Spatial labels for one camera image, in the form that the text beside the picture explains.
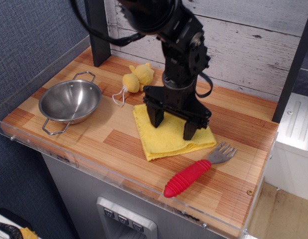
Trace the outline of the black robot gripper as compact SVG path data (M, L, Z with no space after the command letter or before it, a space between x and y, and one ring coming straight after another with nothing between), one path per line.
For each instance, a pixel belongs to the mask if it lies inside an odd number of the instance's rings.
M164 119L164 113L187 120L184 127L184 140L191 140L196 131L207 128L211 112L197 99L197 77L178 85L163 77L163 86L145 86L144 103L151 124L157 128Z

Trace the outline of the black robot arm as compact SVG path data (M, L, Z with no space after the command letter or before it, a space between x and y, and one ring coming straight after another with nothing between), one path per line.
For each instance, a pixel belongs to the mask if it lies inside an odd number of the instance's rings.
M211 94L196 92L198 76L209 85L203 73L210 57L204 45L203 25L180 0L122 0L121 8L130 25L142 35L156 35L165 57L163 86L145 86L144 102L154 127L168 112L185 119L185 140L196 130L207 128L211 112L199 102Z

